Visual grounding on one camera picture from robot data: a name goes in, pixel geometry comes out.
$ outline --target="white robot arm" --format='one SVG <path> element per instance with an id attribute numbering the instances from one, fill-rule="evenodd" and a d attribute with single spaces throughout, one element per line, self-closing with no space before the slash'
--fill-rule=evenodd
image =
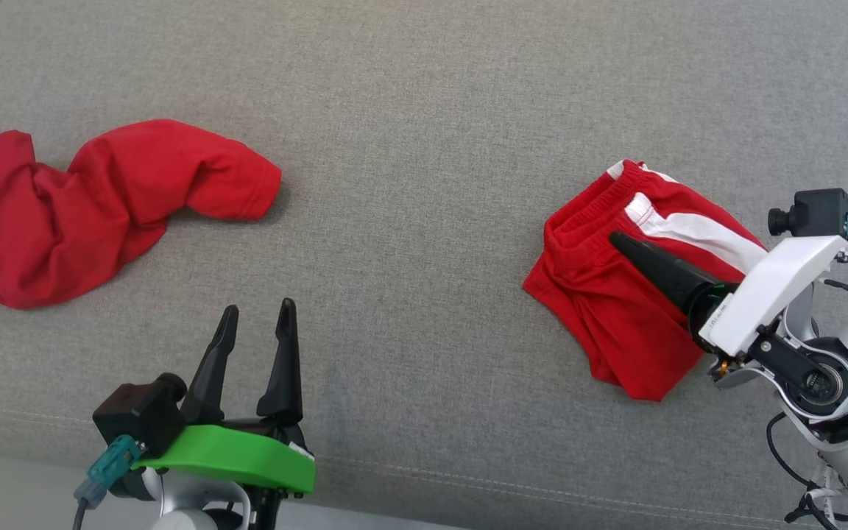
<path id="1" fill-rule="evenodd" d="M 798 212 L 791 231 L 802 237 L 781 241 L 740 285 L 724 284 L 649 242 L 620 233 L 612 242 L 688 316 L 693 339 L 716 357 L 709 370 L 716 386 L 733 388 L 757 377 L 774 386 L 786 416 L 845 485 L 832 490 L 814 484 L 781 462 L 808 486 L 788 521 L 803 510 L 833 529 L 831 504 L 820 510 L 814 499 L 848 493 L 848 328 L 838 338 L 821 338 L 811 305 L 814 284 L 831 263 L 848 262 L 848 195 L 806 191 L 797 196 L 798 207 L 802 202 L 829 204 L 830 219 L 814 221 L 820 208 L 808 208 L 810 220 Z M 787 224 L 786 217 L 771 212 L 772 233 L 783 231 L 781 221 Z M 768 426 L 768 442 L 771 426 L 781 418 Z"/>

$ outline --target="green plastic part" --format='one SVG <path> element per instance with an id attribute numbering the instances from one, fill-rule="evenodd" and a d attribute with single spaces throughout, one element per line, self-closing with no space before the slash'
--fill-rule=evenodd
<path id="1" fill-rule="evenodd" d="M 190 425 L 160 459 L 138 460 L 132 468 L 152 467 L 230 480 L 245 486 L 312 493 L 316 462 L 272 437 L 221 427 Z"/>

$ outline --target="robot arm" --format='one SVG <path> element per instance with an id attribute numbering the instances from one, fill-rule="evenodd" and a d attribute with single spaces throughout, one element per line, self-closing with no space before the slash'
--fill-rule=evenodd
<path id="1" fill-rule="evenodd" d="M 799 192 L 791 213 L 771 211 L 770 225 L 774 235 L 800 237 L 781 241 L 741 285 L 649 242 L 616 233 L 612 243 L 687 315 L 693 340 L 716 357 L 713 383 L 727 389 L 765 378 L 791 422 L 848 485 L 848 328 L 838 339 L 819 338 L 811 318 L 814 283 L 832 262 L 848 262 L 848 195 Z M 833 493 L 811 486 L 805 500 Z"/>
<path id="2" fill-rule="evenodd" d="M 107 490 L 94 485 L 96 478 L 117 497 L 158 502 L 152 530 L 273 530 L 280 501 L 313 491 L 316 459 L 299 425 L 296 305 L 286 298 L 280 307 L 277 352 L 258 417 L 226 420 L 222 387 L 238 319 L 238 308 L 228 306 L 188 388 L 164 373 L 148 385 L 120 386 L 95 410 L 93 421 L 111 457 L 101 457 L 75 491 L 80 506 L 95 509 L 103 499 Z M 116 449 L 118 437 L 131 445 Z M 127 460 L 116 461 L 124 450 Z M 238 506 L 240 513 L 212 503 Z M 77 530 L 81 520 L 74 523 Z"/>

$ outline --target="couch seam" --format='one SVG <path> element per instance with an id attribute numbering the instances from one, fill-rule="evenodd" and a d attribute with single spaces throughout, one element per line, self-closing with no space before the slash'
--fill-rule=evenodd
<path id="1" fill-rule="evenodd" d="M 77 431 L 77 432 L 80 432 L 80 433 L 90 433 L 91 432 L 90 429 L 87 429 L 87 428 L 84 428 L 84 427 L 78 427 L 78 426 L 75 426 L 75 425 L 61 425 L 61 423 L 41 422 L 41 420 L 31 420 L 31 419 L 27 419 L 27 418 L 13 418 L 13 417 L 10 417 L 10 416 L 0 416 L 0 420 L 3 420 L 4 422 L 36 423 L 36 425 L 47 425 L 49 427 L 57 427 L 59 429 Z"/>
<path id="2" fill-rule="evenodd" d="M 19 414 L 21 416 L 34 416 L 36 418 L 48 418 L 50 420 L 62 420 L 62 422 L 87 423 L 90 425 L 90 420 L 78 420 L 77 418 L 67 418 L 64 416 L 48 416 L 47 414 L 38 414 L 34 412 L 22 412 L 21 410 L 0 409 L 0 413 Z"/>
<path id="3" fill-rule="evenodd" d="M 501 482 L 499 480 L 478 478 L 478 477 L 474 477 L 474 476 L 459 476 L 459 474 L 453 474 L 453 473 L 431 472 L 431 470 L 415 469 L 415 467 L 404 467 L 404 466 L 396 466 L 396 465 L 392 465 L 392 464 L 381 464 L 381 463 L 377 463 L 377 462 L 368 462 L 366 460 L 344 459 L 344 457 L 341 457 L 341 456 L 319 455 L 319 458 L 320 459 L 326 459 L 326 460 L 339 460 L 339 461 L 342 461 L 342 462 L 351 462 L 351 463 L 354 463 L 354 464 L 362 464 L 362 465 L 366 465 L 366 466 L 390 467 L 390 469 L 405 470 L 405 472 L 423 473 L 423 474 L 430 474 L 430 476 L 441 476 L 441 477 L 447 477 L 447 478 L 471 480 L 471 481 L 474 481 L 474 482 L 492 484 L 492 485 L 495 485 L 495 486 L 516 487 L 516 489 L 519 489 L 519 490 L 539 491 L 541 493 L 554 493 L 554 494 L 563 495 L 563 496 L 566 496 L 566 497 L 577 497 L 579 499 L 586 499 L 586 500 L 589 500 L 589 501 L 596 501 L 596 502 L 600 502 L 600 503 L 626 504 L 627 506 L 636 506 L 636 507 L 640 507 L 641 509 L 664 509 L 664 510 L 670 510 L 670 511 L 680 511 L 680 512 L 686 512 L 686 513 L 693 513 L 693 514 L 697 514 L 697 515 L 714 515 L 714 516 L 719 516 L 719 517 L 734 517 L 735 519 L 759 520 L 759 521 L 763 521 L 763 523 L 784 523 L 783 520 L 764 519 L 764 517 L 751 517 L 751 516 L 747 516 L 747 515 L 736 515 L 736 514 L 730 514 L 730 513 L 721 513 L 721 512 L 713 512 L 713 511 L 694 510 L 694 509 L 677 509 L 677 507 L 673 507 L 673 506 L 658 506 L 657 504 L 637 503 L 637 502 L 634 502 L 634 501 L 620 501 L 620 500 L 617 500 L 617 499 L 608 499 L 606 497 L 596 497 L 596 496 L 593 496 L 593 495 L 585 495 L 583 493 L 574 493 L 574 492 L 571 492 L 571 491 L 561 491 L 561 490 L 547 490 L 547 489 L 544 489 L 544 487 L 524 486 L 524 485 L 521 485 L 521 484 Z"/>
<path id="4" fill-rule="evenodd" d="M 64 416 L 49 416 L 49 415 L 46 415 L 46 414 L 38 414 L 38 413 L 34 413 L 34 412 L 22 412 L 22 411 L 19 411 L 19 410 L 0 409 L 0 413 L 33 416 L 33 417 L 38 417 L 38 418 L 47 418 L 47 419 L 51 419 L 51 420 L 64 420 L 64 422 L 87 423 L 87 425 L 90 425 L 90 423 L 91 423 L 91 422 L 88 422 L 87 420 L 78 420 L 77 418 L 67 418 L 67 417 L 64 417 Z M 0 420 L 6 420 L 7 422 L 10 422 L 11 420 L 17 420 L 18 422 L 37 423 L 37 425 L 47 425 L 47 426 L 51 426 L 51 427 L 57 427 L 57 428 L 60 428 L 60 429 L 66 429 L 66 430 L 71 430 L 71 431 L 80 432 L 80 433 L 90 433 L 91 432 L 90 428 L 85 428 L 85 427 L 82 427 L 82 426 L 61 425 L 60 423 L 41 422 L 41 420 L 10 418 L 8 416 L 1 416 L 1 415 L 0 415 Z M 585 500 L 595 501 L 595 502 L 600 502 L 600 503 L 611 503 L 611 504 L 614 503 L 614 504 L 623 504 L 624 506 L 636 506 L 636 507 L 640 507 L 641 509 L 660 509 L 660 510 L 692 513 L 692 514 L 696 514 L 696 515 L 733 517 L 733 519 L 756 520 L 756 521 L 761 521 L 761 523 L 784 523 L 783 520 L 764 519 L 764 517 L 751 517 L 751 516 L 746 516 L 746 515 L 736 515 L 736 514 L 711 512 L 711 511 L 704 511 L 704 510 L 694 510 L 694 509 L 680 509 L 679 507 L 674 507 L 674 506 L 658 506 L 657 504 L 637 503 L 637 502 L 634 502 L 634 501 L 622 501 L 622 500 L 617 500 L 617 499 L 608 499 L 608 498 L 604 498 L 604 497 L 596 497 L 596 496 L 592 496 L 592 495 L 585 495 L 583 493 L 574 493 L 574 492 L 571 492 L 571 491 L 561 491 L 561 490 L 548 490 L 548 489 L 544 489 L 544 487 L 525 486 L 525 485 L 521 485 L 521 484 L 502 482 L 502 481 L 498 481 L 498 480 L 478 478 L 478 477 L 475 477 L 475 476 L 461 476 L 461 474 L 441 473 L 441 472 L 434 472 L 433 470 L 421 470 L 421 469 L 418 469 L 418 467 L 405 467 L 405 466 L 397 466 L 397 465 L 394 465 L 394 464 L 384 464 L 384 463 L 380 463 L 380 462 L 370 462 L 370 461 L 367 461 L 367 460 L 346 459 L 346 457 L 341 457 L 341 456 L 323 456 L 323 455 L 320 454 L 319 459 L 339 460 L 340 462 L 349 462 L 349 463 L 359 464 L 359 465 L 364 465 L 364 466 L 388 467 L 388 469 L 404 470 L 404 472 L 422 473 L 422 474 L 428 474 L 429 476 L 440 476 L 440 477 L 445 477 L 445 478 L 454 478 L 454 479 L 458 479 L 458 480 L 468 480 L 468 481 L 480 482 L 480 483 L 484 483 L 484 484 L 492 484 L 492 485 L 495 485 L 495 486 L 502 486 L 502 487 L 514 487 L 515 489 L 519 489 L 519 490 L 538 491 L 538 492 L 541 492 L 541 493 L 554 493 L 554 494 L 558 494 L 558 495 L 575 497 L 575 498 L 579 498 L 579 499 L 585 499 Z M 384 472 L 379 472 L 379 470 L 364 469 L 364 467 L 356 467 L 356 469 L 357 470 L 366 470 L 367 472 L 370 472 L 370 473 L 387 474 L 387 473 L 384 473 Z M 402 477 L 418 478 L 420 480 L 428 480 L 424 477 L 414 477 L 414 476 L 402 476 Z M 457 486 L 462 486 L 462 487 L 478 487 L 478 486 L 463 484 L 463 483 L 459 483 L 459 482 L 448 482 L 447 484 L 452 484 L 452 485 L 457 485 Z M 525 493 L 520 493 L 520 492 L 517 492 L 517 491 L 494 490 L 494 489 L 487 489 L 487 487 L 478 487 L 478 489 L 491 490 L 491 491 L 501 491 L 501 492 L 504 492 L 504 493 L 509 492 L 509 493 L 512 493 L 512 494 L 515 494 L 515 495 L 532 497 L 531 495 L 528 495 L 528 494 L 525 494 Z M 566 502 L 566 501 L 561 500 L 561 499 L 554 499 L 554 498 L 549 498 L 549 497 L 539 496 L 538 498 L 539 499 L 551 500 L 551 501 L 554 501 L 554 502 Z M 798 526 L 816 527 L 813 524 L 798 524 Z M 760 526 L 748 526 L 748 527 L 749 528 L 762 528 Z"/>
<path id="5" fill-rule="evenodd" d="M 617 512 L 621 512 L 621 513 L 629 513 L 629 514 L 634 514 L 634 515 L 646 515 L 646 516 L 651 516 L 651 517 L 666 517 L 667 519 L 676 519 L 676 520 L 689 520 L 689 521 L 694 521 L 694 523 L 711 523 L 711 524 L 721 524 L 721 526 L 737 526 L 737 527 L 741 527 L 741 528 L 755 528 L 755 529 L 758 529 L 758 530 L 774 530 L 773 526 L 755 526 L 754 524 L 730 523 L 727 520 L 698 519 L 697 517 L 684 517 L 684 516 L 681 516 L 681 515 L 671 515 L 671 514 L 664 514 L 664 513 L 653 513 L 653 512 L 649 512 L 649 511 L 620 509 L 620 507 L 616 507 L 616 506 L 600 506 L 600 504 L 582 503 L 582 502 L 579 502 L 579 501 L 569 501 L 569 500 L 566 500 L 566 499 L 556 499 L 556 498 L 553 498 L 553 497 L 545 497 L 545 496 L 541 496 L 541 495 L 531 495 L 531 494 L 528 494 L 528 493 L 521 493 L 519 491 L 499 490 L 499 489 L 496 489 L 495 487 L 475 486 L 475 485 L 472 485 L 472 484 L 463 484 L 463 483 L 451 482 L 451 481 L 447 481 L 447 480 L 437 480 L 435 478 L 428 478 L 428 477 L 423 477 L 423 476 L 410 476 L 410 474 L 387 473 L 387 472 L 381 472 L 381 470 L 364 469 L 364 467 L 347 466 L 345 464 L 332 463 L 331 465 L 333 467 L 344 467 L 345 469 L 360 470 L 360 472 L 381 474 L 381 476 L 396 476 L 396 477 L 400 477 L 400 478 L 410 478 L 411 480 L 423 480 L 425 482 L 433 482 L 435 484 L 443 484 L 445 486 L 470 487 L 471 489 L 474 489 L 474 490 L 484 490 L 484 491 L 492 491 L 492 492 L 495 492 L 495 493 L 517 495 L 517 496 L 520 496 L 520 497 L 527 497 L 529 499 L 551 501 L 553 503 L 573 504 L 573 506 L 585 506 L 585 507 L 591 507 L 591 509 L 606 509 L 606 510 L 610 510 L 610 511 L 617 511 Z M 781 521 L 781 520 L 767 520 L 767 521 L 771 521 L 771 523 L 783 523 L 783 521 Z"/>

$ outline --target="gray fabric surface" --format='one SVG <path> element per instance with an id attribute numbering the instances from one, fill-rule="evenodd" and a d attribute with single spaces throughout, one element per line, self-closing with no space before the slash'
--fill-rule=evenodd
<path id="1" fill-rule="evenodd" d="M 784 527 L 801 491 L 767 453 L 764 386 L 697 369 L 630 402 L 520 283 L 545 218 L 620 158 L 760 235 L 799 188 L 848 190 L 848 2 L 3 1 L 0 131 L 62 166 L 156 117 L 245 141 L 282 197 L 252 225 L 177 216 L 70 304 L 0 306 L 0 453 L 88 463 L 94 406 L 191 378 L 232 303 L 225 409 L 250 415 L 291 296 L 313 502 L 472 528 Z M 848 322 L 848 297 L 819 296 L 825 333 Z"/>

